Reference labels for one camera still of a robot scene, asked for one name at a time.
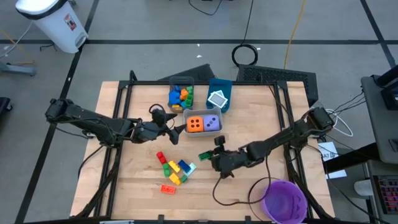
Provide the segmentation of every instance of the black keyboard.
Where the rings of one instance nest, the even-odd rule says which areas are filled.
[[[398,214],[398,176],[374,176],[385,214]]]

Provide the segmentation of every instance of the wooden table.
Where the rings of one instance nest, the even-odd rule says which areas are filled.
[[[118,82],[102,84],[96,107],[97,113],[112,116],[117,87]],[[308,110],[303,83],[290,82],[288,87],[294,118],[299,119]],[[128,118],[150,121],[149,107],[154,103],[160,103],[166,108],[168,92],[167,85],[134,85]],[[195,109],[205,109],[207,92],[208,86],[195,86]],[[181,124],[180,114],[175,119],[175,125]],[[226,148],[237,150],[239,146],[267,139],[279,131],[275,99],[269,87],[234,85],[231,107],[223,114],[222,134],[226,137]],[[210,161],[200,162],[198,158],[200,153],[215,148],[213,138],[188,138],[182,133],[176,146],[171,144],[167,136],[144,144],[132,144],[126,141],[123,144],[112,219],[156,220],[158,214],[164,214],[167,220],[243,220],[245,215],[257,220],[248,205],[224,207],[213,200],[211,193],[219,173],[211,168]],[[309,144],[318,147],[315,140],[309,140]],[[98,141],[89,140],[85,156],[97,148]],[[164,177],[162,166],[156,157],[159,151],[162,151],[168,160],[178,162],[184,159],[187,163],[193,162],[197,166],[188,181],[177,187],[175,195],[160,192],[162,184],[174,184]],[[80,212],[96,192],[104,154],[103,150],[89,160],[82,169],[71,215]],[[325,211],[334,216],[320,153],[306,147],[302,150],[302,159],[309,190]],[[268,160],[271,176],[287,180],[283,147],[273,150]],[[217,188],[216,197],[224,203],[247,201],[250,186],[256,180],[267,176],[266,165],[262,163],[250,169],[243,167],[235,170],[234,174],[234,179],[221,180]],[[251,200],[262,197],[267,185],[268,180],[258,184],[253,190]],[[104,194],[101,214],[105,213],[107,201],[108,192]],[[269,220],[261,212],[259,204],[252,207],[260,218]]]

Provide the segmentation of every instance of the gray floor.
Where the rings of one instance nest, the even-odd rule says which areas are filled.
[[[77,1],[75,8],[85,24],[94,0]],[[386,40],[398,39],[395,0],[368,0],[370,10]],[[0,8],[2,26],[12,38],[18,38],[29,21],[14,9],[15,1],[7,0]],[[212,11],[215,2],[193,3]],[[249,14],[248,0],[224,1],[213,17],[194,11],[183,0],[100,0],[90,27],[90,39],[168,40],[168,39],[241,39]],[[248,39],[289,39],[300,10],[300,1],[254,0]],[[26,40],[48,39],[36,26]],[[302,40],[377,40],[375,32],[358,0],[308,0],[295,39]],[[3,50],[6,44],[0,45]],[[39,156],[48,123],[44,112],[51,98],[59,96],[74,55],[40,45],[22,44],[35,57],[38,74],[26,77],[0,74],[0,96],[10,97],[14,110],[1,121],[0,129],[0,223],[12,223],[21,205],[27,184]],[[68,97],[93,110],[101,82],[127,79],[131,69],[139,80],[156,80],[173,73],[209,63],[219,78],[236,79],[238,69],[231,61],[236,44],[88,44],[78,62]],[[259,50],[258,65],[282,68],[286,45],[254,44]],[[398,58],[398,45],[389,45]],[[241,63],[252,55],[241,49]],[[29,60],[15,50],[2,62]],[[367,45],[292,45],[287,68],[315,72],[318,80],[319,105],[336,108],[361,91],[360,78],[382,74],[390,68],[380,44]],[[351,146],[361,147],[374,141],[365,105],[342,113],[341,117],[354,131],[348,138],[331,133]],[[79,132],[64,125],[63,129]],[[86,142],[56,132],[42,175],[29,207],[26,221],[67,218],[70,212],[77,169],[83,158]],[[361,169],[348,171],[349,177],[334,180],[353,192],[347,181],[361,178]],[[342,220],[368,221],[366,215],[350,205],[330,188],[336,216]],[[354,200],[365,207],[364,200]]]

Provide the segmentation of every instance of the blue container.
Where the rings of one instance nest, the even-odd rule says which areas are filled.
[[[232,91],[232,81],[231,80],[222,80],[218,78],[212,78],[209,83],[209,92],[207,93],[207,99],[210,97],[210,94],[221,90],[224,94],[224,97],[228,99],[224,107],[222,107],[221,112],[225,113],[229,109],[229,105],[231,104],[231,91]],[[207,101],[206,99],[206,107],[207,109],[212,109],[215,106]]]

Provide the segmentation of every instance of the purple bucket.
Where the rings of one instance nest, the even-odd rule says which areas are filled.
[[[276,180],[261,201],[262,211],[272,220],[283,224],[302,223],[307,213],[307,199],[293,183]]]

